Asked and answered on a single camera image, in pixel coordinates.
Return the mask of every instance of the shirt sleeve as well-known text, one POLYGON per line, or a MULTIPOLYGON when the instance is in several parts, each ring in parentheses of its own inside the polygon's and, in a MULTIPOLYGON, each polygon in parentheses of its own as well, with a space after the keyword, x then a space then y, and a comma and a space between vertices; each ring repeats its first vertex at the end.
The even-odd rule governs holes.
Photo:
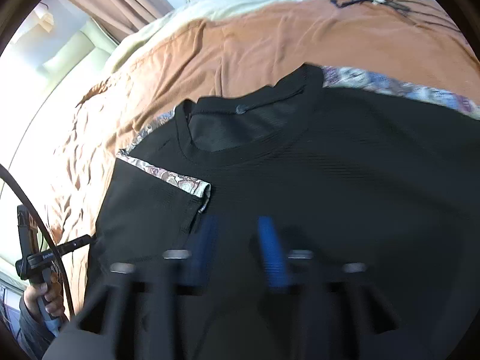
POLYGON ((43 323, 38 323, 28 311, 23 297, 20 299, 19 344, 32 360, 40 360, 55 336, 43 323))

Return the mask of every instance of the person's hand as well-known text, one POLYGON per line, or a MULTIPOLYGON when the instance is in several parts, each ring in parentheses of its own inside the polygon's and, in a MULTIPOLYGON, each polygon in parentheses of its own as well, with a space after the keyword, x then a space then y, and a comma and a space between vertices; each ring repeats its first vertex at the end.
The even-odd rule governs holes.
POLYGON ((55 272, 52 272, 50 278, 52 281, 52 287, 48 292, 47 284, 43 283, 40 285, 30 285, 23 293, 23 301, 25 302, 28 311, 30 311, 32 317, 38 322, 42 320, 42 314, 38 308, 37 298, 42 295, 45 295, 45 299, 49 302, 45 306, 45 310, 51 316, 62 316, 65 311, 65 307, 63 306, 63 296, 61 295, 62 285, 58 282, 58 276, 55 272))

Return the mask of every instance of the patterned fabric strip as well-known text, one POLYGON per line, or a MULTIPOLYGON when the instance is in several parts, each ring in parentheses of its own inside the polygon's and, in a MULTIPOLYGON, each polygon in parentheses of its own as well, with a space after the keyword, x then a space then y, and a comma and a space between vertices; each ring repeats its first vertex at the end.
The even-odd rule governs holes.
POLYGON ((137 167, 152 176, 155 176, 157 179, 161 179, 163 181, 166 181, 170 185, 173 185, 174 187, 180 188, 182 191, 185 191, 187 193, 190 193, 191 195, 203 199, 203 205, 198 210, 199 212, 203 212, 203 210, 207 206, 208 200, 210 199, 211 190, 211 185, 209 183, 190 176, 182 176, 178 173, 170 172, 166 169, 157 168, 156 166, 153 166, 146 161, 139 160, 138 158, 129 157, 128 155, 126 155, 125 150, 120 150, 117 153, 117 158, 121 159, 122 161, 128 162, 134 167, 137 167))
POLYGON ((400 96, 424 103, 442 105, 480 120, 480 107, 465 96, 444 89, 412 84, 354 67, 324 66, 324 88, 357 88, 381 95, 400 96))

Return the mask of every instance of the device grip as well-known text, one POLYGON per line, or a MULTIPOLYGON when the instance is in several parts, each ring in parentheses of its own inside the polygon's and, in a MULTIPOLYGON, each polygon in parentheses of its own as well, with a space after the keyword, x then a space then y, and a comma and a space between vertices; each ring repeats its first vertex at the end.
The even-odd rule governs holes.
MULTIPOLYGON (((43 282, 46 283, 47 288, 49 291, 52 288, 52 281, 51 281, 51 273, 52 270, 50 267, 45 268, 42 270, 42 279, 43 282)), ((45 299, 45 296, 41 296, 37 299, 37 304, 38 308, 40 309, 40 313, 42 314, 42 319, 45 322, 45 326, 47 329, 52 332, 52 334, 57 337, 59 335, 59 328, 62 325, 62 318, 61 317, 52 317, 47 310, 45 309, 45 306, 49 304, 49 302, 45 299)))

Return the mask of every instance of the white bed sheet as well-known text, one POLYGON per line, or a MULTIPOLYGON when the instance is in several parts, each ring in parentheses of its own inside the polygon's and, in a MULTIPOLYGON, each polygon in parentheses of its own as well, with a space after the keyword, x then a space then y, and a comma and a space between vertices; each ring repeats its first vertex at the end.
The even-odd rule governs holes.
POLYGON ((227 19, 252 12, 269 4, 285 1, 303 0, 193 0, 125 38, 107 61, 103 72, 104 76, 114 73, 125 63, 129 64, 141 57, 192 20, 227 19))

